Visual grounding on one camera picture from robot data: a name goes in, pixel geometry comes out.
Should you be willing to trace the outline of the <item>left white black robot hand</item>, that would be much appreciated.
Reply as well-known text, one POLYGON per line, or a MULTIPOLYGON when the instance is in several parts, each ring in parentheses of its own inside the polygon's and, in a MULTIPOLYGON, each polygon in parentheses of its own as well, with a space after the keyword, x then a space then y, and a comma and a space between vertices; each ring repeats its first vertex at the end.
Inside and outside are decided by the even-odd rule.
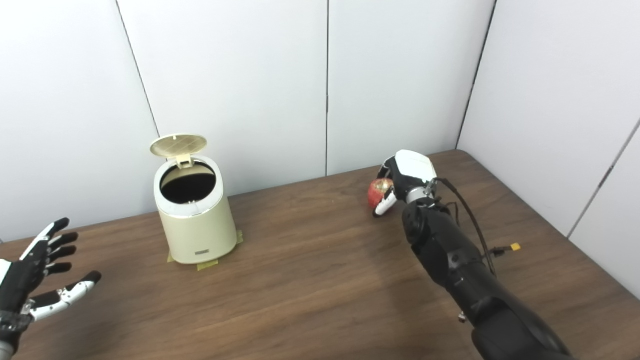
POLYGON ((64 312, 81 300, 102 280, 102 273, 89 272, 81 280, 37 296, 32 294, 48 276, 70 272, 70 262, 59 259, 74 255, 78 233, 62 234, 70 219, 50 223, 27 246, 18 260, 1 260, 1 335, 24 333, 38 321, 64 312))

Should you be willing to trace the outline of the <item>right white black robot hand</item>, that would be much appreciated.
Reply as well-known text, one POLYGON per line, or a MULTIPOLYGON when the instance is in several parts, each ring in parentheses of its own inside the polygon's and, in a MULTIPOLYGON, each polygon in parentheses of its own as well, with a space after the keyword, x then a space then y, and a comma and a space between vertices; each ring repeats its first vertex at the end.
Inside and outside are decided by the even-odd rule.
POLYGON ((419 199, 435 199, 438 177, 429 157, 402 149, 389 157, 379 169, 376 181, 389 180, 391 186, 375 205, 372 216, 380 218, 398 201, 407 205, 419 199))

